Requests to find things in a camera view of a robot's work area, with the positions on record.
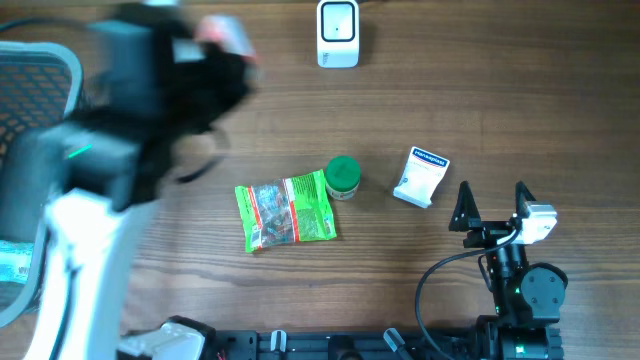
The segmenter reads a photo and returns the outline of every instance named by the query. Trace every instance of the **jar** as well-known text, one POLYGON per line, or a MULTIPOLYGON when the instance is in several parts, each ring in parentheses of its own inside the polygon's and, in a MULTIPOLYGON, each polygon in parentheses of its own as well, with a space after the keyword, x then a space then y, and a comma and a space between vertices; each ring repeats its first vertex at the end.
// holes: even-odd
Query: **jar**
POLYGON ((362 171, 351 156, 338 156, 329 162, 326 170, 327 193, 336 200, 351 199, 358 190, 362 171))

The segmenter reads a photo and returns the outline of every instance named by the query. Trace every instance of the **wooden table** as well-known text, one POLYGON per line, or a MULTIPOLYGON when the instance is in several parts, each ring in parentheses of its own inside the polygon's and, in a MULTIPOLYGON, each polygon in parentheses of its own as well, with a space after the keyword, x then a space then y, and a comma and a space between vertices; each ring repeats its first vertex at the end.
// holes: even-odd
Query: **wooden table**
MULTIPOLYGON (((91 20, 91 7, 11 9, 1 20, 53 13, 91 20)), ((482 216, 507 219, 524 180, 558 210, 550 238, 528 248, 569 276, 559 328, 567 359, 631 359, 640 351, 640 8, 572 2, 392 1, 362 5, 357 68, 315 59, 315 4, 192 6, 199 18, 242 18, 260 54, 255 95, 219 124, 231 150, 188 185, 164 188, 136 257, 122 328, 180 314, 219 329, 415 328, 421 274, 462 252, 447 225, 469 180, 482 216), (391 195, 417 145, 451 160, 433 205, 391 195), (233 189, 357 158, 357 196, 333 202, 337 241, 249 255, 233 189)), ((51 40, 95 74, 94 38, 32 27, 3 34, 51 40)), ((183 148, 183 164, 210 156, 183 148)), ((426 287, 425 321, 469 325, 493 302, 475 259, 426 287)), ((34 319, 0 332, 0 358, 21 358, 34 319)))

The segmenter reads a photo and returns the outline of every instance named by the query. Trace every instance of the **green light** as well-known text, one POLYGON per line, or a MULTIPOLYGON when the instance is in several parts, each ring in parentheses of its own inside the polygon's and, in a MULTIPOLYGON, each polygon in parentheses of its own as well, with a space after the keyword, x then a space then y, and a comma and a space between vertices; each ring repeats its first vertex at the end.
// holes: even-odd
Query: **green light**
POLYGON ((91 147, 92 147, 92 146, 93 146, 93 145, 89 144, 89 145, 87 145, 87 146, 83 146, 83 147, 81 147, 80 149, 78 149, 78 150, 76 150, 76 151, 72 152, 71 154, 69 154, 69 155, 67 156, 67 159, 71 159, 71 158, 74 158, 74 157, 76 157, 76 156, 78 156, 78 155, 82 154, 83 152, 85 152, 85 151, 87 151, 87 150, 91 149, 91 147))

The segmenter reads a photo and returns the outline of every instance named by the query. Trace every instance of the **blue label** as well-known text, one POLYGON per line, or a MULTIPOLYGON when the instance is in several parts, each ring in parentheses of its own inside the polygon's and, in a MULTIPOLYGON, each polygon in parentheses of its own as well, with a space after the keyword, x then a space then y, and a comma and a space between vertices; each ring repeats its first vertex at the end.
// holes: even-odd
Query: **blue label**
POLYGON ((413 149, 413 155, 424 162, 439 167, 445 167, 449 163, 449 160, 447 159, 443 159, 418 148, 413 149))

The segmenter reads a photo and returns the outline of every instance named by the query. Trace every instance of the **green package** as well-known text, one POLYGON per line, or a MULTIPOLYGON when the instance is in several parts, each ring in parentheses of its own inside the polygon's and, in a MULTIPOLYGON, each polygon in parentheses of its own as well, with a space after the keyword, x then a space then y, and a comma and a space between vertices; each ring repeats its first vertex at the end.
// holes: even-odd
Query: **green package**
POLYGON ((237 186, 248 253, 273 245, 336 237, 322 170, 272 184, 237 186))

